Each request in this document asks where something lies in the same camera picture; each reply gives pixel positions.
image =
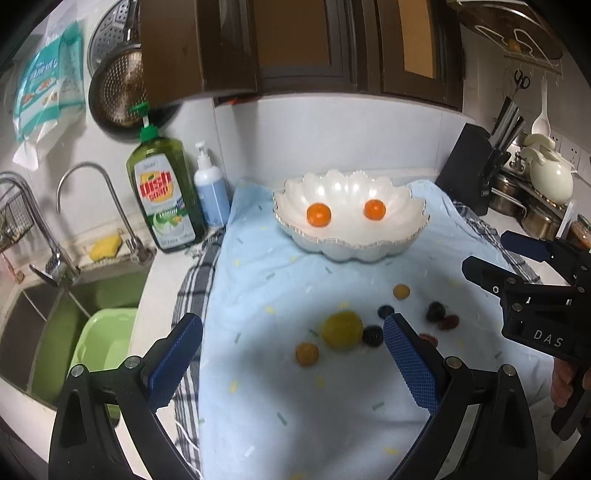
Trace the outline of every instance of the glass jar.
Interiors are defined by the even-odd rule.
[[[582,250],[590,250],[591,223],[583,215],[578,215],[577,221],[570,224],[566,240]]]

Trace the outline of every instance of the plastic bag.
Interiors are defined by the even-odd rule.
[[[68,126],[85,112],[83,39],[75,8],[48,27],[42,45],[25,66],[13,113],[21,142],[13,161],[29,170],[39,168]]]

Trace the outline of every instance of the electrical outlet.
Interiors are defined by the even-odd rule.
[[[581,152],[581,161],[579,162],[579,177],[591,185],[591,154],[585,150]]]
[[[575,170],[579,168],[581,149],[577,144],[571,142],[568,138],[563,137],[559,152],[564,158],[572,163]]]
[[[554,149],[559,152],[560,146],[562,145],[562,134],[554,131],[550,134],[550,138],[556,143],[556,147],[554,147]]]

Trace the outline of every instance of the green bottle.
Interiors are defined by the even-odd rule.
[[[154,242],[169,253],[202,241],[207,231],[183,144],[159,136],[148,120],[147,103],[132,110],[144,117],[144,127],[142,143],[127,161],[127,175]]]

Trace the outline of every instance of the wooden cabinet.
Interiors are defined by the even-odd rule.
[[[445,0],[376,0],[382,91],[462,109],[462,39]]]
[[[462,109],[446,0],[140,0],[148,101],[358,92]]]
[[[140,0],[144,84],[159,108],[187,98],[256,92],[252,17],[238,0]]]
[[[252,0],[259,91],[353,91],[345,0]]]

